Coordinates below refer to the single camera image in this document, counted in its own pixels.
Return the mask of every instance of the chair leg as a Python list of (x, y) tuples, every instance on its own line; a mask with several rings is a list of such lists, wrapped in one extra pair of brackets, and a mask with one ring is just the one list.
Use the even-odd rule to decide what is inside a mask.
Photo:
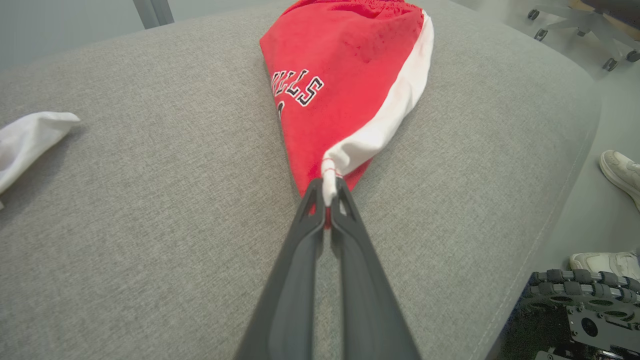
[(575, 17), (580, 17), (582, 15), (587, 15), (591, 12), (586, 12), (584, 10), (576, 10), (570, 8), (559, 8), (557, 6), (549, 6), (549, 5), (536, 5), (534, 9), (539, 10), (541, 12), (550, 13), (553, 15), (557, 15), (560, 17), (564, 17), (565, 19), (573, 19)]
[(591, 32), (600, 40), (605, 49), (607, 49), (607, 51), (613, 55), (613, 58), (616, 61), (620, 60), (622, 56), (620, 54), (620, 49), (618, 49), (618, 46), (613, 41), (614, 33), (608, 26), (604, 24), (605, 22), (607, 24), (610, 24), (610, 22), (604, 19), (604, 17), (602, 17), (602, 20), (603, 21), (594, 21), (591, 24)]
[(625, 44), (636, 51), (640, 50), (640, 43), (638, 43), (632, 37), (627, 35), (626, 32), (617, 28), (614, 24), (611, 24), (607, 19), (605, 19), (604, 16), (602, 15), (598, 16), (597, 20), (594, 21), (594, 28), (595, 27), (598, 27), (599, 31), (606, 31), (608, 34), (611, 34), (611, 36), (614, 39), (621, 42), (622, 44)]
[(582, 28), (589, 27), (589, 22), (586, 21), (586, 17), (584, 16), (577, 17), (575, 19), (562, 20), (561, 22), (557, 22), (555, 24), (549, 24), (543, 27), (543, 29), (551, 30), (551, 29), (568, 29), (568, 28), (580, 28), (580, 27)]

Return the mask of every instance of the white sneaker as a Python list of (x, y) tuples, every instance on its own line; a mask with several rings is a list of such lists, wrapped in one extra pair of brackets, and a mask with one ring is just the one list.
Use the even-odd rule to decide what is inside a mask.
[(600, 169), (613, 185), (631, 196), (640, 210), (640, 164), (617, 151), (607, 150), (600, 155)]
[(586, 269), (590, 272), (612, 272), (640, 281), (640, 263), (635, 252), (585, 252), (569, 258), (572, 270)]

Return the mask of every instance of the gray fabric surface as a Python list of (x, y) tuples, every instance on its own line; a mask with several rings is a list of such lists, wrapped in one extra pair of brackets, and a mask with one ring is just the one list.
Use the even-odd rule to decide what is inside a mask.
[[(429, 82), (354, 197), (423, 357), (482, 359), (600, 101), (533, 39), (418, 4), (436, 31)], [(83, 120), (0, 195), (1, 359), (233, 356), (299, 201), (258, 46), (285, 7), (0, 74), (0, 125), (41, 110)], [(325, 243), (316, 359), (340, 358), (338, 274)]]

